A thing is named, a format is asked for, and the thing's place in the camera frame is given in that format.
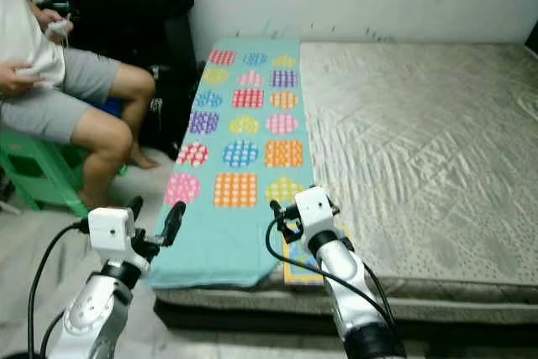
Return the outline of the person in grey shorts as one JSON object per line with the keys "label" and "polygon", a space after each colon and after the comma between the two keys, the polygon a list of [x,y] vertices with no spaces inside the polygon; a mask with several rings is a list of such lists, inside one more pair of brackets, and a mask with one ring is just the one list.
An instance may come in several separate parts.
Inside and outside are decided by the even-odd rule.
{"label": "person in grey shorts", "polygon": [[154,77],[50,35],[60,13],[31,0],[0,0],[0,114],[4,127],[37,139],[84,148],[78,197],[89,209],[113,205],[108,190],[120,167],[154,168],[138,137]]}

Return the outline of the white handheld controller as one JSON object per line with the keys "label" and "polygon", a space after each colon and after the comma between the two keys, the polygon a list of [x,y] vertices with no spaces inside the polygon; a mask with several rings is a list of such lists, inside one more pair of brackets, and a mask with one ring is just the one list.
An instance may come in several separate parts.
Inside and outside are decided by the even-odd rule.
{"label": "white handheld controller", "polygon": [[47,39],[66,40],[68,39],[70,31],[71,31],[71,21],[62,19],[62,20],[51,21],[49,24],[47,24],[44,34],[47,37]]}

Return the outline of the yellow bordered children's book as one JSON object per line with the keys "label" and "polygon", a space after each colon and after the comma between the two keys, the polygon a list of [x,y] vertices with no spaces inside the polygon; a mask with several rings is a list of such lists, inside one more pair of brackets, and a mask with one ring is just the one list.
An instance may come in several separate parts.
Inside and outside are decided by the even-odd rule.
{"label": "yellow bordered children's book", "polygon": [[[305,266],[317,267],[318,262],[307,248],[307,244],[304,243],[303,237],[299,237],[298,240],[287,241],[281,240],[277,243],[277,247],[280,248],[280,254],[292,261],[299,261]],[[284,263],[283,278],[286,285],[292,286],[322,286],[324,278],[318,273],[311,272],[307,268],[297,267],[293,264]]]}

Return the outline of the teal blanket with colourful shapes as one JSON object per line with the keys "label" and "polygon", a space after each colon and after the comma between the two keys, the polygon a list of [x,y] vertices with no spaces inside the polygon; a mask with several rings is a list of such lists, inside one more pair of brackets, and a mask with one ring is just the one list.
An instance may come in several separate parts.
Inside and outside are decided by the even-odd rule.
{"label": "teal blanket with colourful shapes", "polygon": [[208,57],[159,220],[182,224],[151,263],[158,289],[256,285],[279,267],[266,251],[270,203],[314,182],[299,40],[222,39]]}

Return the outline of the thick grey patterned mattress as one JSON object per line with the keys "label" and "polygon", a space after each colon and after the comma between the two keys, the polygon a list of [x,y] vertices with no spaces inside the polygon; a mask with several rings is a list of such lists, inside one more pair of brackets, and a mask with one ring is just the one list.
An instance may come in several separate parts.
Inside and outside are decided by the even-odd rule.
{"label": "thick grey patterned mattress", "polygon": [[538,55],[300,45],[312,185],[381,279],[538,286]]}

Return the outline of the thin grey patterned mattress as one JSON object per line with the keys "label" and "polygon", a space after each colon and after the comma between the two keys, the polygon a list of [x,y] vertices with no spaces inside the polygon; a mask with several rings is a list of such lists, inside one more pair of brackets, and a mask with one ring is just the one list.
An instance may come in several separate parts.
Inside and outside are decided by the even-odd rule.
{"label": "thin grey patterned mattress", "polygon": [[[538,310],[538,286],[430,279],[382,279],[393,312],[414,319],[476,317],[485,322],[521,321]],[[157,288],[160,301],[195,308],[265,310],[327,315],[330,299],[319,286],[284,285],[277,279],[254,288]]]}

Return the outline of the green plastic stool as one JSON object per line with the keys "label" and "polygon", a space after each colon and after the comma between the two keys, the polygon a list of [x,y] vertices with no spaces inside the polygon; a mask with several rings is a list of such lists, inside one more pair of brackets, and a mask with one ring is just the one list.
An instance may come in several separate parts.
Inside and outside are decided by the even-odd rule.
{"label": "green plastic stool", "polygon": [[83,182],[82,167],[88,152],[39,140],[12,131],[0,131],[0,166],[16,193],[34,210],[44,203],[64,206],[78,217],[89,209],[78,197]]}

